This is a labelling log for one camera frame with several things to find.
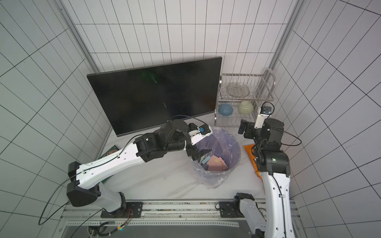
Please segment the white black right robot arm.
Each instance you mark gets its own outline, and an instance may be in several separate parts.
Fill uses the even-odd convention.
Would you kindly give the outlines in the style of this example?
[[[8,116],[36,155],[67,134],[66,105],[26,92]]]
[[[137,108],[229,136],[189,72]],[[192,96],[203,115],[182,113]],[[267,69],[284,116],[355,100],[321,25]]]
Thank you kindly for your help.
[[[295,232],[290,205],[290,163],[281,150],[284,123],[272,118],[264,120],[262,128],[241,120],[239,134],[252,139],[251,154],[262,178],[266,195],[266,213],[260,212],[254,198],[247,193],[234,197],[236,212],[243,216],[253,238],[293,238]]]

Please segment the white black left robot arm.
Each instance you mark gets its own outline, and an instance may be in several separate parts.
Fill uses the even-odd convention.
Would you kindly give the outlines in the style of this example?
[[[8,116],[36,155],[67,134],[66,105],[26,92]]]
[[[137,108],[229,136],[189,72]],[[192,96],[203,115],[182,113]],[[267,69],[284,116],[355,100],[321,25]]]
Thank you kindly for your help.
[[[70,163],[66,195],[74,207],[96,205],[109,214],[124,214],[126,199],[122,192],[109,190],[103,180],[133,166],[164,157],[173,151],[186,151],[193,160],[200,159],[210,152],[199,150],[197,143],[213,134],[208,124],[197,126],[194,123],[175,119],[151,133],[138,135],[134,142],[104,158],[88,164]]]

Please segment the pink sticky note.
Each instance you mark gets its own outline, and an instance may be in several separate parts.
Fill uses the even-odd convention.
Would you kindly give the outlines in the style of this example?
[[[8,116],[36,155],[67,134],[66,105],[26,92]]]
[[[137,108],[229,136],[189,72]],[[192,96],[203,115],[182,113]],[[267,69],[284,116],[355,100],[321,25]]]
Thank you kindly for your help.
[[[211,159],[207,162],[207,165],[208,171],[213,172],[222,172],[229,169],[225,161],[221,157],[217,157],[215,155],[211,157]]]

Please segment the blue sticky flag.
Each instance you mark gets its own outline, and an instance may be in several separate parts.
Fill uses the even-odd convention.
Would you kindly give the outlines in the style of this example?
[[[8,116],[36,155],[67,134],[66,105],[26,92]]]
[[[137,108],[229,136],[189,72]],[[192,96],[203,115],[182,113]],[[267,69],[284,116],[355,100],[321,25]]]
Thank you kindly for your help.
[[[201,161],[201,164],[202,164],[202,165],[206,164],[210,159],[211,159],[211,156],[207,156],[207,157],[205,157],[205,158]]]

